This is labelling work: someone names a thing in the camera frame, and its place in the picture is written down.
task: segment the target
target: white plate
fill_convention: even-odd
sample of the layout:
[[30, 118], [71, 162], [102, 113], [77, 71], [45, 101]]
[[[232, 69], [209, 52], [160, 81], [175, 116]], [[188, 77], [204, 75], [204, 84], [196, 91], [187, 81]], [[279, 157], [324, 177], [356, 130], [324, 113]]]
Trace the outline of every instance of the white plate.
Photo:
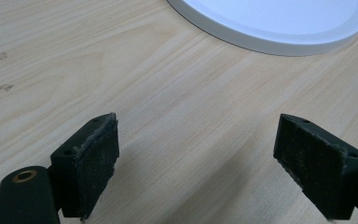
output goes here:
[[200, 29], [268, 54], [327, 52], [358, 33], [358, 0], [168, 0]]

